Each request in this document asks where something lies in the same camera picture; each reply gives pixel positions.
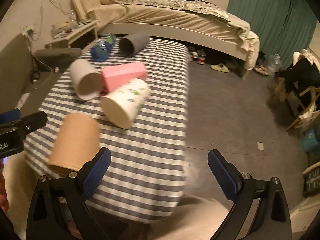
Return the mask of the person's left hand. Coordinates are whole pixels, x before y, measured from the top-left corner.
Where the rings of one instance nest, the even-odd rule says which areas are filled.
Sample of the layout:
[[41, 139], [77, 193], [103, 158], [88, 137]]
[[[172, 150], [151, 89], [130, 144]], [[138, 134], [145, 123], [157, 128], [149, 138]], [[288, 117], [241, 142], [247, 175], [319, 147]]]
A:
[[3, 211], [7, 212], [9, 209], [9, 202], [7, 199], [7, 191], [5, 189], [5, 179], [3, 174], [0, 176], [0, 206]]

